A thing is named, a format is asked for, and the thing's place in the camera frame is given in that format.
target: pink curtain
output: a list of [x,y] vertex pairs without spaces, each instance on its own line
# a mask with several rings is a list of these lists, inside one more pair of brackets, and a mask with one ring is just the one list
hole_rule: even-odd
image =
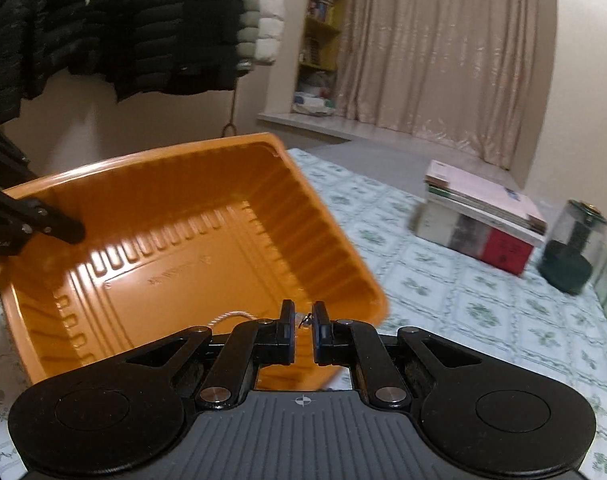
[[537,0],[349,0],[339,114],[509,168],[536,12]]

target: table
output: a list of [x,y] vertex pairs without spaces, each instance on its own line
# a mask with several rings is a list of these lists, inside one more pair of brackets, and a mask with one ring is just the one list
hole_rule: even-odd
[[[581,471],[607,479],[607,322],[591,288],[562,294],[536,272],[523,276],[416,238],[411,222],[421,200],[301,150],[289,150],[328,205],[390,301],[379,327],[420,326],[470,348],[564,382],[586,397],[597,437]],[[27,387],[0,306],[0,476],[25,471],[10,436],[8,410]],[[350,387],[346,373],[330,388]]]

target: orange tray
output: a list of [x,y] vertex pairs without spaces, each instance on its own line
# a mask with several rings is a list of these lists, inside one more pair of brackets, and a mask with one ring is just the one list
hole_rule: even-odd
[[[270,134],[113,158],[6,191],[37,196],[86,226],[68,245],[36,234],[0,257],[0,294],[33,382],[193,325],[229,332],[278,317],[282,300],[332,319],[380,323],[385,295],[326,207]],[[261,371],[258,387],[316,389],[336,370],[312,361]]]

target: hanging clothes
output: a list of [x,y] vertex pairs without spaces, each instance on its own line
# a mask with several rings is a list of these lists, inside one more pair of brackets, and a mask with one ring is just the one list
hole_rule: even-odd
[[244,13],[237,35],[240,69],[276,61],[283,36],[283,0],[243,0]]
[[90,0],[80,70],[105,75],[119,100],[232,90],[242,9],[242,0]]
[[0,124],[82,49],[86,0],[0,0]]

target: pink book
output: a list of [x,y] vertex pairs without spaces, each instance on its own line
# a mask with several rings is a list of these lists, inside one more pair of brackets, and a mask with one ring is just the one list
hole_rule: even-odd
[[425,181],[430,193],[545,233],[547,226],[543,216],[535,203],[522,193],[437,160],[430,162]]

